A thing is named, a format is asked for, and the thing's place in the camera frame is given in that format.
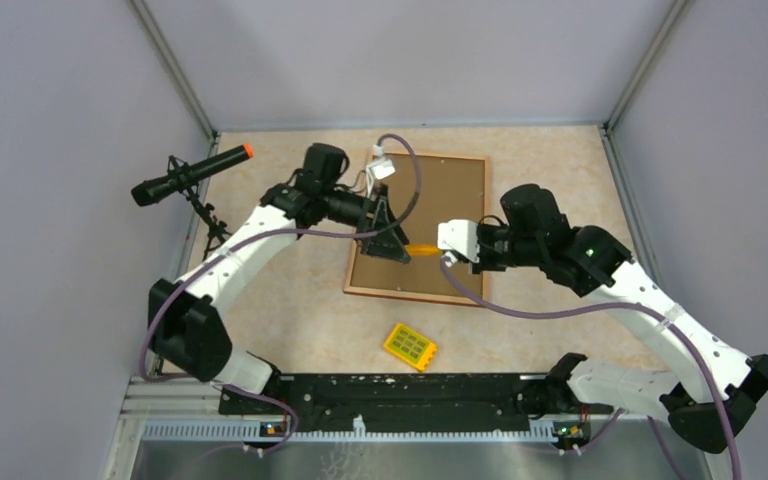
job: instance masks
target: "orange object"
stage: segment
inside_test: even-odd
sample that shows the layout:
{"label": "orange object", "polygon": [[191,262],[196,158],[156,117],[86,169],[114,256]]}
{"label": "orange object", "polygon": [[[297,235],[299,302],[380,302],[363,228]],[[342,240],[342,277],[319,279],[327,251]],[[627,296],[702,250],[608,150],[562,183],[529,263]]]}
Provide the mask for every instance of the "orange object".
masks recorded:
{"label": "orange object", "polygon": [[436,245],[419,243],[416,245],[405,245],[408,255],[414,257],[429,257],[431,255],[440,255],[442,251]]}

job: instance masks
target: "zip tie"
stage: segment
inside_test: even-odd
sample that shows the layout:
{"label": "zip tie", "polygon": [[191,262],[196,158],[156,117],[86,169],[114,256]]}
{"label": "zip tie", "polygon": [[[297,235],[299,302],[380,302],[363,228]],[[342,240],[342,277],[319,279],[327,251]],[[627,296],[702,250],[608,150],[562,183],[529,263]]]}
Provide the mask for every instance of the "zip tie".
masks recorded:
{"label": "zip tie", "polygon": [[243,260],[237,255],[237,252],[232,251],[228,246],[222,245],[216,249],[216,254],[227,258],[237,264],[238,267],[243,266]]}
{"label": "zip tie", "polygon": [[660,335],[663,333],[664,330],[670,328],[670,325],[672,325],[678,317],[684,315],[685,313],[687,312],[685,312],[681,305],[677,303],[673,304],[672,308],[667,310],[667,313],[664,314],[664,319],[655,327],[654,335]]}

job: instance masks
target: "black base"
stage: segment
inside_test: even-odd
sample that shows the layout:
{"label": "black base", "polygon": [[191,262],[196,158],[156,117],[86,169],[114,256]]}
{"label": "black base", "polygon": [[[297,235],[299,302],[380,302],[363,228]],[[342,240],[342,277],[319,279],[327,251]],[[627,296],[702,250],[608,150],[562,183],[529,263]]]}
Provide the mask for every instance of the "black base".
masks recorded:
{"label": "black base", "polygon": [[[768,355],[756,355],[747,363],[749,375],[739,387],[726,388],[729,398],[723,402],[734,435],[743,430],[768,391]],[[694,402],[681,384],[660,400],[670,412],[668,420],[678,436],[708,453],[721,453],[726,449],[723,427],[712,402]]]}
{"label": "black base", "polygon": [[[581,411],[577,402],[548,390],[535,375],[499,374],[297,374],[273,378],[265,395],[286,402],[300,417],[299,431],[351,431],[363,416],[369,432],[522,431],[529,417]],[[277,406],[223,390],[221,415],[283,415]],[[611,413],[605,405],[591,413]]]}
{"label": "black base", "polygon": [[[178,288],[160,279],[148,294],[148,323]],[[151,338],[149,348],[200,382],[213,380],[231,357],[231,339],[219,312],[205,295],[196,298],[183,292],[173,302]]]}

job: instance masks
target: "wooden frame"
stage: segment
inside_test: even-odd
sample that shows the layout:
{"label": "wooden frame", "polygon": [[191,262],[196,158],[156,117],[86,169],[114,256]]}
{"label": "wooden frame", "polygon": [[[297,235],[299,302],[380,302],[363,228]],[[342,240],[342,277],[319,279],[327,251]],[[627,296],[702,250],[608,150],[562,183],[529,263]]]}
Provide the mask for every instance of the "wooden frame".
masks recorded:
{"label": "wooden frame", "polygon": [[[384,153],[392,155],[405,155],[406,152],[401,150],[385,150]],[[476,157],[470,155],[461,154],[444,154],[437,152],[416,152],[417,157],[442,157],[442,158],[454,158],[458,160],[474,160],[484,163],[484,215],[490,214],[490,202],[493,198],[492,195],[492,183],[490,181],[490,162],[488,157]],[[369,163],[372,158],[372,150],[367,152],[364,165]],[[355,268],[355,259],[357,257],[358,244],[352,242],[349,248],[349,264],[346,268],[346,278],[343,281],[343,293],[350,295],[363,295],[368,297],[379,298],[393,298],[398,300],[412,300],[419,302],[430,303],[444,303],[450,305],[465,305],[465,306],[478,306],[472,300],[466,297],[456,297],[452,295],[440,295],[433,293],[418,293],[418,292],[400,292],[396,290],[387,290],[381,288],[369,288],[369,287],[356,287],[351,284],[352,275]],[[481,292],[478,292],[483,299],[487,299],[489,296],[489,276],[485,273],[481,274]]]}

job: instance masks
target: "cork board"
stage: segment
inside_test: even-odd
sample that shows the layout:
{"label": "cork board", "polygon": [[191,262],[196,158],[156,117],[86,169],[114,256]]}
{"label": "cork board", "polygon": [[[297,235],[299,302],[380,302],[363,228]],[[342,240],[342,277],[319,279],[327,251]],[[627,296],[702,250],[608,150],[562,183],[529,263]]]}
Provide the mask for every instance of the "cork board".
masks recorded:
{"label": "cork board", "polygon": [[[406,153],[388,151],[396,173],[385,183],[390,204],[400,215],[414,191],[414,171]],[[462,155],[418,153],[422,170],[419,202],[402,228],[412,244],[437,244],[437,225],[455,218],[478,221],[489,210],[490,175],[487,159]],[[483,273],[472,275],[469,266],[452,267],[455,277],[482,298],[487,296]],[[415,256],[407,265],[358,254],[353,243],[343,292],[355,295],[424,302],[475,305],[452,287],[440,273],[439,256]]]}

